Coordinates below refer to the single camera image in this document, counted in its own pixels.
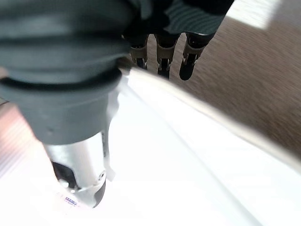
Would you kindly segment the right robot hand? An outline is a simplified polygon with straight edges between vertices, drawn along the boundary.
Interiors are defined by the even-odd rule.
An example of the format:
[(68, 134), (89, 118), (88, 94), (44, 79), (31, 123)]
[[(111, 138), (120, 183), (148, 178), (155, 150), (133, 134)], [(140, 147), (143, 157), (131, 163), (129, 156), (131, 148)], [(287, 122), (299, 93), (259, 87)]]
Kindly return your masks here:
[(0, 96), (18, 106), (44, 145), (57, 180), (94, 208), (105, 186), (109, 93), (119, 59), (146, 67), (154, 34), (158, 72), (166, 75), (175, 43), (187, 34), (180, 70), (214, 37), (231, 0), (3, 0), (0, 3)]

